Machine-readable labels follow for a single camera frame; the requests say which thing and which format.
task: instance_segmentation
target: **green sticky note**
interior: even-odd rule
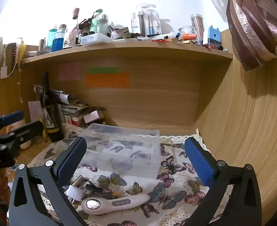
[[[88,74],[115,74],[118,73],[117,67],[93,67],[88,68]]]

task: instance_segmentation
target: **white handheld device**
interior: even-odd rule
[[[149,195],[131,195],[114,200],[90,197],[82,201],[82,210],[91,215],[101,215],[111,211],[125,210],[137,207],[150,200]]]

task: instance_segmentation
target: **pink sticky note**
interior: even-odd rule
[[[59,81],[81,80],[81,64],[65,63],[59,65]]]

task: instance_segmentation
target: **butterfly print tablecloth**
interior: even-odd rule
[[[65,140],[51,144],[34,158],[29,166],[39,166],[48,159],[55,159],[83,131],[83,129],[72,125],[67,125],[65,129]],[[122,196],[141,193],[150,196],[150,200],[141,206],[100,216],[88,215],[82,211],[81,205],[77,205],[76,210],[80,216],[90,226],[181,226],[192,215],[209,190],[208,187],[203,186],[184,152],[183,144],[188,137],[194,137],[206,149],[198,130],[192,136],[160,137],[162,162],[156,180],[120,176],[117,173],[103,171],[97,167],[80,163],[72,181],[82,175],[89,178],[103,191],[119,192]],[[220,217],[231,190],[232,186],[229,186],[213,220]],[[51,215],[56,217],[45,191],[41,191],[41,194],[47,209]]]

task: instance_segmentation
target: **wine bottle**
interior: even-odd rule
[[[64,138],[61,122],[56,113],[55,96],[50,90],[48,82],[48,72],[42,73],[43,93],[40,97],[41,108],[44,116],[45,127],[52,142],[57,142]]]

